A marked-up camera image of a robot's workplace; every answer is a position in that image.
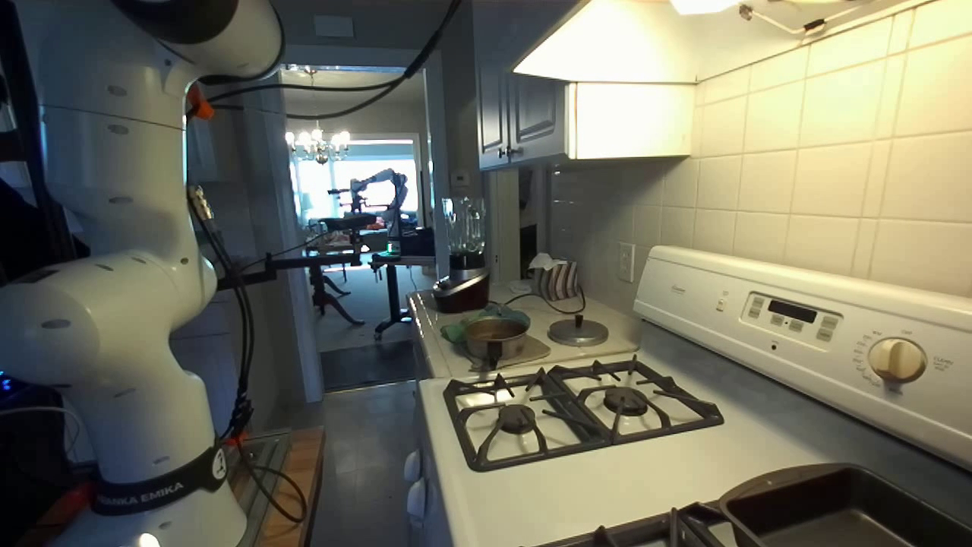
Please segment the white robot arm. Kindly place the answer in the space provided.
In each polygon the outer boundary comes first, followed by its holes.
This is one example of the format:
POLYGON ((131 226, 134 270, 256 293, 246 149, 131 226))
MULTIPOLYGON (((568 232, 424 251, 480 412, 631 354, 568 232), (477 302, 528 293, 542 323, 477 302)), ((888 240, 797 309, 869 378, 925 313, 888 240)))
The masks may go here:
POLYGON ((281 53, 270 0, 13 0, 52 196, 87 251, 0 289, 3 368, 77 411, 93 498, 53 547, 241 547, 205 386, 169 334, 215 291, 186 196, 188 91, 281 53))

